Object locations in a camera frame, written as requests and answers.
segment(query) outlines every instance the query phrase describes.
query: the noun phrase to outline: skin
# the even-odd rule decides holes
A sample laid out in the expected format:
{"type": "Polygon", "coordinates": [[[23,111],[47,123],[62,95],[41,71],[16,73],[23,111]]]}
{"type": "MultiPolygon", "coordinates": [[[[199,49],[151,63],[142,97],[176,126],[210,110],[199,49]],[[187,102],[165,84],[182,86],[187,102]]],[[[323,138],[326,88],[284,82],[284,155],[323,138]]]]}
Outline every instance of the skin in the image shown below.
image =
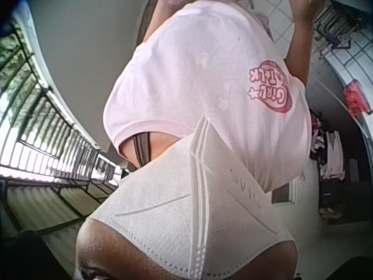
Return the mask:
{"type": "MultiPolygon", "coordinates": [[[[184,1],[172,1],[172,3],[169,0],[158,1],[144,41],[147,41],[153,32],[184,4],[184,1]]],[[[290,0],[295,28],[285,63],[289,72],[305,85],[311,59],[313,21],[323,3],[324,0],[290,0]]],[[[178,140],[172,135],[152,132],[150,134],[152,160],[178,140]]],[[[128,139],[122,143],[119,152],[139,167],[133,140],[128,139]]],[[[179,279],[155,264],[118,232],[91,219],[83,224],[78,234],[76,263],[74,279],[179,279]]],[[[288,241],[269,248],[229,279],[293,279],[296,266],[297,249],[293,242],[288,241]]]]}

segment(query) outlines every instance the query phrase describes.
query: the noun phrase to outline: pink t-shirt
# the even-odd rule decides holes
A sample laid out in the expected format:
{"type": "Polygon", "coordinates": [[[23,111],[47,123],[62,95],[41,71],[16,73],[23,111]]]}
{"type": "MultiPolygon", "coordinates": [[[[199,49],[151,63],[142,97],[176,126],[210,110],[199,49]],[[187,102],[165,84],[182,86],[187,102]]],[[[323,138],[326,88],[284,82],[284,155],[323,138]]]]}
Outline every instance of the pink t-shirt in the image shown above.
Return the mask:
{"type": "Polygon", "coordinates": [[[104,126],[118,149],[146,131],[182,138],[202,116],[266,192],[308,159],[305,87],[263,26],[234,3],[189,4],[140,45],[108,99],[104,126]]]}

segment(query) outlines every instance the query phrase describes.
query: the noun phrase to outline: window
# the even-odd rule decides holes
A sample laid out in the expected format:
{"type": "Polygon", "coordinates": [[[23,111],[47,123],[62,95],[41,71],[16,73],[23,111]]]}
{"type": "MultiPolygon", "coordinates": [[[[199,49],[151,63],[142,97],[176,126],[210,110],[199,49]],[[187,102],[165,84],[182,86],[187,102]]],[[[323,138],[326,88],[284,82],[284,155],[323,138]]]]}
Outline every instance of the window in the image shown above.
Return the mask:
{"type": "Polygon", "coordinates": [[[272,192],[273,204],[294,204],[296,201],[295,180],[272,192]]]}
{"type": "Polygon", "coordinates": [[[42,84],[16,21],[0,50],[0,176],[89,180],[98,151],[42,84]]]}

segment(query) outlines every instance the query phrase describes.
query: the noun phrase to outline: red printed logo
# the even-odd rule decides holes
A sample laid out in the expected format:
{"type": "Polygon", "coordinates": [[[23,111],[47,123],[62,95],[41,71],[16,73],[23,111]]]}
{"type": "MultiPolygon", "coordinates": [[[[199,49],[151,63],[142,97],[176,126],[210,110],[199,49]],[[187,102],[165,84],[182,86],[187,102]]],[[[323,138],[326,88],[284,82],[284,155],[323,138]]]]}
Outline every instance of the red printed logo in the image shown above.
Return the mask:
{"type": "Polygon", "coordinates": [[[293,106],[285,73],[274,61],[266,60],[249,70],[250,90],[247,95],[259,99],[278,113],[287,113],[293,106]]]}

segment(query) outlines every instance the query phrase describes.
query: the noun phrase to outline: hand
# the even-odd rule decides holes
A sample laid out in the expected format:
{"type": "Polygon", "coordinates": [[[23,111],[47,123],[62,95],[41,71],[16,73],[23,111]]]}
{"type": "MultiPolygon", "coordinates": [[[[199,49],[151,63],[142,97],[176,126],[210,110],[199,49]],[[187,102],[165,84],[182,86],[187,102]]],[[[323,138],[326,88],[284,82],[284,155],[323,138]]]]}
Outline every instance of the hand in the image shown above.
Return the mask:
{"type": "Polygon", "coordinates": [[[295,24],[312,26],[322,11],[325,0],[289,0],[295,24]]]}
{"type": "Polygon", "coordinates": [[[165,5],[174,12],[182,9],[186,4],[191,2],[193,0],[158,0],[158,3],[165,5]]]}

